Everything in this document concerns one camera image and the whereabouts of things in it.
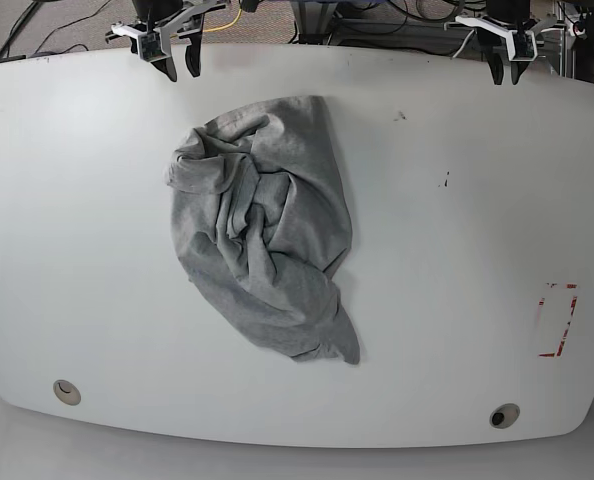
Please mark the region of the grey t-shirt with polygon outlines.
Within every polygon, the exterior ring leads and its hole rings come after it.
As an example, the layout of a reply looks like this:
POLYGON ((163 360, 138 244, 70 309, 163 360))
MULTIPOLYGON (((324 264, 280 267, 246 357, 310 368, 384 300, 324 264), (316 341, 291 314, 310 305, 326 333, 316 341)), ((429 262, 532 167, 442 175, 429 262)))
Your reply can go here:
POLYGON ((321 97, 261 101, 193 128, 166 182, 177 259, 235 330, 296 362, 359 363, 333 280, 353 230, 321 97))

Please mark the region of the red tape rectangle marking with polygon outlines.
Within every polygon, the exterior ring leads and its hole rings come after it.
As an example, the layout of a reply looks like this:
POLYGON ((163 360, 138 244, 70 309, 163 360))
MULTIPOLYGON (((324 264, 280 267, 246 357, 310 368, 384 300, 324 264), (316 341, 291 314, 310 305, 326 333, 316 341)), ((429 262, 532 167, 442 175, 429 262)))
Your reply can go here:
POLYGON ((578 300, 576 283, 547 283, 541 295, 533 333, 540 358, 559 358, 568 337, 578 300))

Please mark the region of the aluminium frame stand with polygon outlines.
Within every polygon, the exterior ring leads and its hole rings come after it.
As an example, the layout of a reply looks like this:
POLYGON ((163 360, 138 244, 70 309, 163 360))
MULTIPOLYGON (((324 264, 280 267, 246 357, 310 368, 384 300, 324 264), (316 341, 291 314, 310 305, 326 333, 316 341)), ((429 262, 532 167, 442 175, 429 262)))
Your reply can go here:
POLYGON ((297 42, 322 44, 339 1, 290 1, 297 42))

